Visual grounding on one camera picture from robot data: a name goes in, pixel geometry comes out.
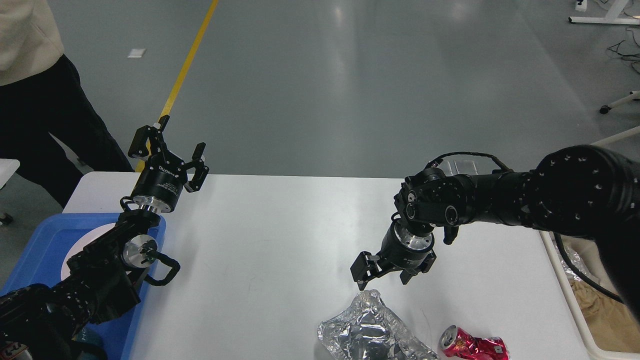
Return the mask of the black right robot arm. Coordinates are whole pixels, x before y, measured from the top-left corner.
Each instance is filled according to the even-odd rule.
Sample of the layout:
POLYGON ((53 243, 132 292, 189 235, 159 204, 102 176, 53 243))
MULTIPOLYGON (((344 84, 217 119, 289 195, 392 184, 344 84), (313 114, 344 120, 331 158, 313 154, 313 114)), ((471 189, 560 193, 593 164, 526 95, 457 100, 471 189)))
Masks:
POLYGON ((550 153, 526 172, 496 161, 490 174, 448 176, 443 161, 435 158, 401 183, 380 251, 362 251, 350 266, 360 290, 390 272, 407 284, 430 271, 435 228, 450 245, 461 226, 493 223, 594 242, 619 300, 639 319, 637 161, 594 145, 550 153))

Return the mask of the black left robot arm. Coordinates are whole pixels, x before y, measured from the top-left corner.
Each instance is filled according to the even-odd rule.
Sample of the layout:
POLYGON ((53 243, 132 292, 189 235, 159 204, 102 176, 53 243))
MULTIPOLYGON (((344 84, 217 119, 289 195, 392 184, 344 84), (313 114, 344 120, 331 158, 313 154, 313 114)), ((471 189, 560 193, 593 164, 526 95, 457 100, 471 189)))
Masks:
POLYGON ((119 205, 114 227, 67 260, 70 275, 56 285, 31 284, 1 297, 1 349, 19 360, 75 360, 83 352, 105 360, 105 351, 75 337, 87 324, 124 316, 141 302, 146 283, 169 284, 180 271, 161 253, 149 230, 176 209, 183 190, 198 192, 210 172, 195 146, 190 161, 171 152, 163 138, 165 114, 136 130, 128 150, 144 168, 130 196, 119 205))

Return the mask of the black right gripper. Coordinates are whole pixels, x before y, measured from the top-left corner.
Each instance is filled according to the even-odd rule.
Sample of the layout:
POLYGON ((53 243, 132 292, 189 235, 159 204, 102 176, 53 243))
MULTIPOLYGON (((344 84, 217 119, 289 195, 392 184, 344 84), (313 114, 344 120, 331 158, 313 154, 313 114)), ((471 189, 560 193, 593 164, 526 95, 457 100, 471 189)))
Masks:
POLYGON ((418 274, 430 271, 437 259, 434 252, 434 235, 414 235, 394 219, 382 239, 380 256, 361 251, 352 265, 350 275, 359 291, 364 291, 368 283, 391 272, 400 272, 403 285, 418 274))

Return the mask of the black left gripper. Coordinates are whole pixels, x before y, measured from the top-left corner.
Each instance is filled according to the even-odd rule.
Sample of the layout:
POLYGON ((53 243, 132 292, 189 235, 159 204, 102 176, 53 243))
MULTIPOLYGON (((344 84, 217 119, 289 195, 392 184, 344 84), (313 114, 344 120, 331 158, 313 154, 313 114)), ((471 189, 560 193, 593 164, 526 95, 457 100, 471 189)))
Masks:
POLYGON ((126 152, 130 158, 147 161, 130 194, 131 199, 163 214, 175 210, 183 188, 188 193, 200 191, 210 172, 202 158, 205 142, 196 144, 187 162, 169 150, 163 137, 169 119, 169 114, 165 114, 153 125, 138 128, 126 152), (194 170, 190 179, 189 170, 194 170))

